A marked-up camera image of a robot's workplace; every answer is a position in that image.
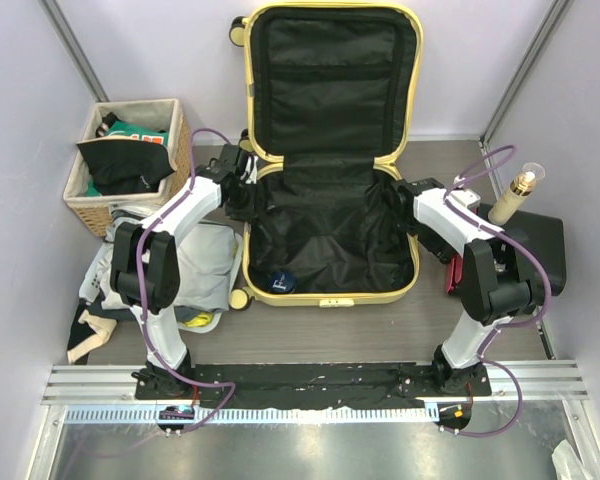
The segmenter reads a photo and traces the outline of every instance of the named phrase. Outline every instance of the yellow suitcase trim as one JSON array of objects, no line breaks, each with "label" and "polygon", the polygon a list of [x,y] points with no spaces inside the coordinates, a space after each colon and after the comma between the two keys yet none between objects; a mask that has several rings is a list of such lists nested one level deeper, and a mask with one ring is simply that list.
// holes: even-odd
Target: yellow suitcase trim
[{"label": "yellow suitcase trim", "polygon": [[[247,84],[247,114],[248,114],[248,131],[249,140],[255,150],[255,153],[270,162],[270,165],[263,168],[258,172],[258,178],[262,178],[265,175],[269,175],[275,172],[281,172],[283,169],[284,156],[283,155],[272,155],[267,153],[257,142],[254,135],[254,97],[253,97],[253,65],[251,62],[251,31],[254,22],[257,18],[269,9],[276,7],[300,7],[300,8],[389,8],[402,13],[407,17],[411,26],[413,27],[416,38],[417,38],[417,50],[414,59],[414,66],[411,73],[411,79],[409,83],[409,90],[407,92],[407,108],[405,115],[404,131],[400,144],[395,151],[388,155],[374,158],[374,168],[388,173],[396,180],[400,179],[400,173],[395,168],[395,161],[404,151],[407,138],[409,133],[409,127],[411,126],[411,116],[413,110],[413,98],[415,95],[415,89],[420,71],[420,58],[422,53],[422,25],[418,17],[408,8],[403,5],[388,3],[388,2],[368,2],[368,1],[295,1],[295,2],[274,2],[268,5],[264,5],[256,10],[250,17],[243,19],[245,25],[244,30],[244,55],[245,55],[245,74]],[[344,294],[324,294],[324,293],[302,293],[302,294],[285,294],[285,295],[274,295],[265,292],[254,285],[249,277],[249,241],[250,231],[249,225],[245,224],[244,229],[244,241],[245,248],[242,260],[242,271],[247,281],[248,286],[245,291],[249,295],[253,295],[256,300],[262,301],[268,305],[279,306],[279,307],[291,307],[291,306],[320,306],[324,308],[329,307],[351,307],[358,304],[383,304],[391,303],[400,299],[404,296],[418,279],[420,273],[420,256],[418,252],[418,242],[415,237],[408,237],[409,248],[411,250],[411,257],[413,260],[414,275],[411,282],[400,290],[393,292],[381,292],[381,293],[344,293]]]},{"label": "yellow suitcase trim", "polygon": [[319,2],[319,1],[296,1],[296,2],[275,2],[268,5],[264,5],[256,10],[250,17],[245,18],[243,23],[245,25],[244,31],[244,60],[245,60],[245,73],[246,73],[246,81],[247,81],[247,117],[248,117],[248,130],[249,130],[249,139],[253,148],[258,155],[258,157],[266,160],[267,162],[272,163],[281,163],[284,161],[283,155],[272,155],[267,153],[256,141],[254,135],[254,118],[253,118],[253,65],[251,64],[251,29],[253,28],[254,21],[262,15],[264,12],[271,8],[276,7],[302,7],[302,8],[390,8],[392,10],[396,10],[405,17],[409,19],[411,22],[411,26],[416,32],[416,37],[418,39],[418,48],[416,50],[413,70],[411,73],[411,81],[409,83],[409,91],[407,94],[407,108],[406,108],[406,118],[404,122],[404,133],[402,135],[402,141],[398,148],[390,153],[389,155],[384,155],[382,157],[376,157],[375,163],[377,165],[391,165],[395,163],[396,159],[400,156],[400,154],[404,151],[407,145],[407,137],[409,135],[409,127],[411,126],[411,112],[413,110],[413,97],[416,91],[416,84],[418,81],[418,74],[420,72],[420,57],[422,53],[422,25],[420,24],[420,20],[418,17],[407,7],[395,3],[388,2],[351,2],[351,1],[343,1],[343,2]]},{"label": "yellow suitcase trim", "polygon": [[[377,170],[388,173],[396,180],[399,180],[400,172],[392,165],[377,165]],[[267,165],[258,172],[258,179],[271,173],[281,172],[282,163]],[[244,225],[244,253],[242,256],[242,274],[248,285],[248,292],[253,294],[256,300],[272,305],[274,307],[300,307],[300,306],[319,306],[319,307],[352,307],[362,304],[382,304],[391,303],[404,296],[411,287],[413,287],[420,274],[420,253],[418,251],[418,239],[408,237],[411,258],[413,260],[413,279],[404,288],[393,292],[382,293],[289,293],[285,295],[274,295],[259,289],[254,285],[249,277],[249,225]]]}]

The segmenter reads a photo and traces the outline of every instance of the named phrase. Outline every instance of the beige fabric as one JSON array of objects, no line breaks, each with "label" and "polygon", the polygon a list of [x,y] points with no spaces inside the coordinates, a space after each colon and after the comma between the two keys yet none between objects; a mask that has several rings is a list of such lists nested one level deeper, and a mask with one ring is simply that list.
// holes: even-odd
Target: beige fabric
[{"label": "beige fabric", "polygon": [[118,322],[110,318],[91,315],[87,310],[82,312],[78,322],[88,324],[93,330],[93,335],[67,352],[70,364],[75,363],[79,358],[85,356],[94,348],[98,348],[107,343],[109,338],[111,338],[111,333],[118,324]]}]

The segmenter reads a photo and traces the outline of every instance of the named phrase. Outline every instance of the suitcase wheel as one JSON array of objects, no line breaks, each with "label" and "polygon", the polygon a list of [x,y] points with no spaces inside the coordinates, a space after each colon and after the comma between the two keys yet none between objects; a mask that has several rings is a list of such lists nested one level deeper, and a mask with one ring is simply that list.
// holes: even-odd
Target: suitcase wheel
[{"label": "suitcase wheel", "polygon": [[249,308],[252,302],[253,296],[249,295],[244,288],[236,288],[229,295],[229,307],[231,307],[231,310],[242,312]]},{"label": "suitcase wheel", "polygon": [[240,141],[238,142],[238,146],[249,153],[254,152],[253,145],[251,144],[251,140],[249,139],[249,131],[246,128],[240,134]]},{"label": "suitcase wheel", "polygon": [[244,17],[236,17],[231,22],[229,30],[229,39],[236,47],[244,47]]}]

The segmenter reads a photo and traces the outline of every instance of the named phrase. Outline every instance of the wicker basket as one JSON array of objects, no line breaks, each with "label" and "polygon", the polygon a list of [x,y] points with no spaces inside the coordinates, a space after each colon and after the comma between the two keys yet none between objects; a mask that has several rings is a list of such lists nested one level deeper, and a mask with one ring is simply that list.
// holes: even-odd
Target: wicker basket
[{"label": "wicker basket", "polygon": [[155,193],[132,195],[107,195],[85,197],[91,179],[89,169],[78,152],[73,162],[63,199],[80,217],[94,235],[103,237],[111,223],[109,205],[121,202],[145,202],[164,205],[185,184],[189,177],[189,126],[176,99],[146,100],[139,102],[96,103],[93,107],[83,140],[94,138],[96,127],[109,112],[114,112],[127,123],[134,123],[152,130],[167,130],[169,163],[174,173],[160,182]]}]

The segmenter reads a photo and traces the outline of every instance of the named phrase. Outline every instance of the black suitcase lining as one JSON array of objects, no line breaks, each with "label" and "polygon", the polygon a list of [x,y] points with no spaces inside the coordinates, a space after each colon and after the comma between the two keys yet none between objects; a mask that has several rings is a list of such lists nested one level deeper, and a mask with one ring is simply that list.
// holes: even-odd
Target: black suitcase lining
[{"label": "black suitcase lining", "polygon": [[275,8],[251,32],[253,138],[284,155],[258,182],[249,277],[268,291],[275,272],[294,293],[385,293],[414,264],[374,170],[404,136],[417,36],[380,8]]}]

